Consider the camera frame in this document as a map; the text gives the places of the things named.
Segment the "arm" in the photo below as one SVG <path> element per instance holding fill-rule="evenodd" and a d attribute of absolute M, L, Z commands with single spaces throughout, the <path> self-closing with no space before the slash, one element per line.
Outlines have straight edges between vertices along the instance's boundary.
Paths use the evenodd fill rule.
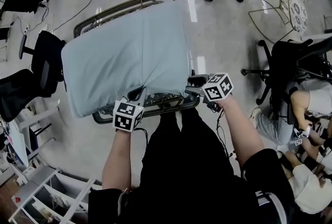
<path fill-rule="evenodd" d="M 290 96 L 293 113 L 299 123 L 299 128 L 306 130 L 312 122 L 305 119 L 305 112 L 309 107 L 310 94 L 308 91 L 297 90 Z"/>
<path fill-rule="evenodd" d="M 103 170 L 103 189 L 129 190 L 131 186 L 129 132 L 118 130 Z"/>
<path fill-rule="evenodd" d="M 225 111 L 234 150 L 242 167 L 252 155 L 264 149 L 263 142 L 232 96 L 218 101 L 218 104 Z"/>

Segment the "sleeve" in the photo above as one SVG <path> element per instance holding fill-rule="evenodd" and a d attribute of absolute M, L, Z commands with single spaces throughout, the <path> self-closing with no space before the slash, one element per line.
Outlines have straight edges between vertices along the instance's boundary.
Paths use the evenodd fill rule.
<path fill-rule="evenodd" d="M 89 194 L 89 223 L 115 223 L 119 207 L 124 203 L 124 192 L 118 189 L 92 191 Z"/>
<path fill-rule="evenodd" d="M 251 156 L 242 168 L 242 175 L 255 192 L 275 194 L 285 209 L 288 222 L 291 220 L 295 209 L 294 194 L 273 149 L 263 149 Z"/>
<path fill-rule="evenodd" d="M 319 89 L 309 91 L 308 111 L 328 115 L 332 111 L 332 85 L 322 81 Z"/>

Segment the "leg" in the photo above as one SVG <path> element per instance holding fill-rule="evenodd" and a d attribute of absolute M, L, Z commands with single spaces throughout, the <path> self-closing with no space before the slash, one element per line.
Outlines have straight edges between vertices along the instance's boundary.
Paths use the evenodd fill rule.
<path fill-rule="evenodd" d="M 320 138 L 320 136 L 314 130 L 310 132 L 310 138 L 314 141 L 314 143 L 317 146 L 322 146 L 325 142 L 325 139 Z"/>
<path fill-rule="evenodd" d="M 272 121 L 264 114 L 258 114 L 256 117 L 258 133 L 278 145 L 288 144 L 294 126 L 286 122 L 287 104 L 283 101 L 280 108 L 281 117 L 276 121 Z"/>
<path fill-rule="evenodd" d="M 293 168 L 303 164 L 302 162 L 299 161 L 297 156 L 291 151 L 286 151 L 285 156 L 286 156 L 287 160 L 291 163 Z"/>
<path fill-rule="evenodd" d="M 314 160 L 317 160 L 318 153 L 319 153 L 319 146 L 314 147 L 309 139 L 305 136 L 302 138 L 302 147 L 305 149 L 308 156 Z"/>
<path fill-rule="evenodd" d="M 186 153 L 186 164 L 197 166 L 197 162 L 206 164 L 206 170 L 215 173 L 231 173 L 232 166 L 225 155 L 225 149 L 215 132 L 202 120 L 196 109 L 182 111 L 181 139 Z"/>
<path fill-rule="evenodd" d="M 160 115 L 160 123 L 152 134 L 142 160 L 141 186 L 152 188 L 160 183 L 160 178 L 174 177 L 169 173 L 176 162 L 177 141 L 180 129 L 175 113 Z"/>

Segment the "office chair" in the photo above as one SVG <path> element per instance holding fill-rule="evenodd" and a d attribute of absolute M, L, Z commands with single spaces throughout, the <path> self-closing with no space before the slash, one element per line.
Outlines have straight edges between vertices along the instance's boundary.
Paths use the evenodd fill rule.
<path fill-rule="evenodd" d="M 53 94 L 58 82 L 63 81 L 61 51 L 66 42 L 47 31 L 41 31 L 35 49 L 25 46 L 26 35 L 23 35 L 19 50 L 19 58 L 24 53 L 32 56 L 31 71 L 41 80 L 40 86 L 49 94 Z"/>
<path fill-rule="evenodd" d="M 296 122 L 290 103 L 291 94 L 296 89 L 290 90 L 288 94 L 285 92 L 291 81 L 317 78 L 332 83 L 332 66 L 326 59 L 326 52 L 332 50 L 332 37 L 316 44 L 312 44 L 312 42 L 311 39 L 303 43 L 278 41 L 274 44 L 270 54 L 266 42 L 260 40 L 258 45 L 264 48 L 269 69 L 241 70 L 243 76 L 259 74 L 261 80 L 266 84 L 262 97 L 256 100 L 257 105 L 263 103 L 270 89 L 270 105 L 273 113 L 276 115 L 279 113 L 282 100 L 288 104 L 288 124 Z"/>
<path fill-rule="evenodd" d="M 65 42 L 53 34 L 42 31 L 35 49 L 25 46 L 23 36 L 19 51 L 32 54 L 31 70 L 23 69 L 0 79 L 0 116 L 11 122 L 20 111 L 36 97 L 51 97 L 57 89 L 58 82 L 63 81 L 61 50 Z"/>

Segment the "tiled floor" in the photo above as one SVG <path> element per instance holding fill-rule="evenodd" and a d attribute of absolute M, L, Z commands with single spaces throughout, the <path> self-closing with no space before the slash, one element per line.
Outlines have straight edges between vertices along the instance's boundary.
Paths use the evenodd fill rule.
<path fill-rule="evenodd" d="M 50 0 L 48 15 L 44 24 L 48 30 L 60 25 L 77 11 L 82 9 L 89 0 Z M 73 39 L 73 28 L 80 21 L 95 14 L 97 8 L 102 10 L 115 6 L 127 0 L 93 0 L 91 5 L 77 18 L 68 22 L 56 31 L 56 35 L 70 41 Z M 239 4 L 235 0 L 215 0 L 205 3 L 203 0 L 195 0 L 197 22 L 191 22 L 187 0 L 178 0 L 183 7 L 187 39 L 190 42 L 193 66 L 199 73 L 228 72 L 235 89 L 233 95 L 242 105 L 244 112 L 249 116 L 255 107 L 255 100 L 261 94 L 261 82 L 257 78 L 244 78 L 240 69 L 244 67 L 258 68 L 265 64 L 266 58 L 261 48 L 256 43 L 262 37 L 257 32 L 247 14 L 248 11 L 262 7 L 260 0 L 245 0 Z M 309 28 L 307 35 L 322 33 L 323 14 L 331 12 L 329 0 L 312 0 L 307 3 L 309 16 Z M 41 9 L 36 15 L 20 14 L 23 20 L 22 27 L 25 28 L 29 22 L 30 26 L 37 24 L 44 10 Z M 10 23 L 16 13 L 5 13 L 3 24 Z M 257 15 L 257 23 L 264 28 L 264 32 L 273 39 L 280 38 L 286 30 L 281 27 L 278 16 L 273 11 Z M 12 35 L 9 40 L 9 59 L 7 63 L 0 63 L 0 77 L 6 77 L 18 71 L 28 68 L 31 57 L 24 56 L 18 59 L 18 50 L 21 40 L 20 23 L 15 22 Z M 29 33 L 27 45 L 33 47 L 37 34 L 43 26 Z M 197 57 L 205 63 L 197 63 Z M 56 142 L 52 148 L 43 151 L 44 158 L 53 166 L 60 167 L 65 171 L 82 177 L 95 176 L 101 178 L 102 168 L 110 151 L 114 136 L 114 129 L 110 124 L 98 125 L 92 117 L 75 119 L 67 104 L 67 97 L 63 83 L 58 85 L 58 90 L 50 99 L 37 99 L 36 108 L 41 110 L 51 101 L 60 99 L 60 112 L 47 122 L 53 126 L 41 136 L 41 141 L 54 136 Z M 216 127 L 217 114 L 213 114 L 206 106 L 200 104 L 198 110 L 204 121 L 213 129 Z M 159 117 L 146 118 L 141 127 L 147 129 L 149 135 L 157 127 Z M 229 131 L 225 120 L 222 125 L 226 132 L 226 142 L 229 150 L 232 145 Z M 144 135 L 135 132 L 132 136 L 132 172 L 133 183 L 139 182 L 141 159 L 145 150 Z"/>

